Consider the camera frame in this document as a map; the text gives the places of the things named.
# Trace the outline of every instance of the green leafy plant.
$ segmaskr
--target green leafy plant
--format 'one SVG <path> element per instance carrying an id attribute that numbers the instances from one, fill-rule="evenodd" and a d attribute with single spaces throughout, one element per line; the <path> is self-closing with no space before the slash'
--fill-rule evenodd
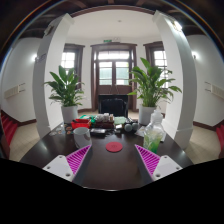
<path id="1" fill-rule="evenodd" d="M 54 102 L 60 102 L 64 107 L 82 105 L 79 101 L 83 99 L 81 94 L 84 92 L 81 89 L 76 89 L 78 84 L 84 84 L 78 82 L 79 76 L 74 74 L 74 68 L 69 69 L 66 74 L 65 69 L 59 65 L 59 76 L 53 72 L 50 72 L 55 81 L 45 82 L 52 87 L 51 96 L 49 99 Z"/>
<path id="2" fill-rule="evenodd" d="M 139 94 L 138 99 L 143 100 L 143 107 L 157 107 L 157 103 L 161 98 L 170 103 L 171 99 L 169 97 L 172 97 L 173 100 L 173 93 L 170 90 L 182 93 L 181 89 L 177 86 L 163 88 L 164 83 L 171 83 L 175 79 L 160 79 L 163 72 L 162 69 L 157 66 L 151 66 L 144 58 L 141 58 L 141 61 L 147 72 L 141 70 L 138 66 L 132 68 L 130 73 L 134 74 L 134 79 L 130 79 L 129 82 L 136 82 L 139 84 L 139 87 L 128 95 Z M 172 71 L 167 70 L 167 74 L 172 74 Z"/>

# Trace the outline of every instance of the plastic bottle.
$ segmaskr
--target plastic bottle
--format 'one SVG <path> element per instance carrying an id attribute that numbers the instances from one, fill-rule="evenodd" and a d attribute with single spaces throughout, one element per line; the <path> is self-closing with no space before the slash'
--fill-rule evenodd
<path id="1" fill-rule="evenodd" d="M 161 125 L 162 120 L 163 115 L 160 113 L 160 110 L 154 110 L 154 113 L 151 115 L 151 121 L 144 131 L 143 147 L 154 153 L 157 153 L 160 140 L 165 132 Z"/>

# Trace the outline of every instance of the cup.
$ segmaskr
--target cup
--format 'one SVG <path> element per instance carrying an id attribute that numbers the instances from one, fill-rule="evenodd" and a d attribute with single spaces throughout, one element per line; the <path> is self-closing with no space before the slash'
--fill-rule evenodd
<path id="1" fill-rule="evenodd" d="M 92 145 L 90 132 L 88 128 L 84 127 L 76 128 L 73 131 L 73 133 L 74 133 L 75 145 L 78 149 L 87 145 Z"/>

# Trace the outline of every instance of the potted plant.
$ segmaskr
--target potted plant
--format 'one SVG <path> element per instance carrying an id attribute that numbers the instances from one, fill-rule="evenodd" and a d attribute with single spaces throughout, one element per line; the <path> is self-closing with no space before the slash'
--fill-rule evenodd
<path id="1" fill-rule="evenodd" d="M 79 76 L 74 74 L 74 68 L 69 69 L 66 74 L 65 69 L 59 65 L 59 76 L 50 72 L 55 81 L 45 82 L 52 87 L 52 94 L 49 99 L 53 102 L 61 103 L 61 111 L 64 123 L 71 123 L 73 119 L 78 118 L 78 105 L 82 105 L 80 100 L 83 99 L 81 94 L 84 92 L 81 89 L 76 89 Z"/>
<path id="2" fill-rule="evenodd" d="M 132 68 L 130 73 L 134 74 L 134 79 L 130 79 L 129 82 L 136 82 L 139 87 L 128 95 L 138 94 L 138 99 L 142 99 L 142 104 L 139 107 L 139 123 L 147 125 L 150 122 L 151 113 L 156 109 L 161 98 L 170 103 L 171 99 L 169 97 L 172 97 L 173 100 L 173 93 L 170 90 L 181 93 L 182 91 L 177 86 L 163 88 L 164 83 L 171 83 L 175 79 L 160 79 L 162 69 L 157 66 L 150 66 L 150 63 L 144 58 L 141 58 L 141 61 L 146 68 L 146 72 L 138 66 Z M 172 71 L 167 70 L 167 74 L 172 74 Z"/>

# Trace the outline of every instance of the plant pot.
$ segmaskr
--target plant pot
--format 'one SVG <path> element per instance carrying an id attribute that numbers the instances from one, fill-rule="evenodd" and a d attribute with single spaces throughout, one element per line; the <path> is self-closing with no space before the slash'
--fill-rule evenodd
<path id="1" fill-rule="evenodd" d="M 78 118 L 78 106 L 61 107 L 64 123 L 71 123 Z"/>
<path id="2" fill-rule="evenodd" d="M 150 123 L 151 114 L 156 110 L 156 107 L 143 107 L 139 106 L 139 120 L 138 123 L 148 125 Z"/>

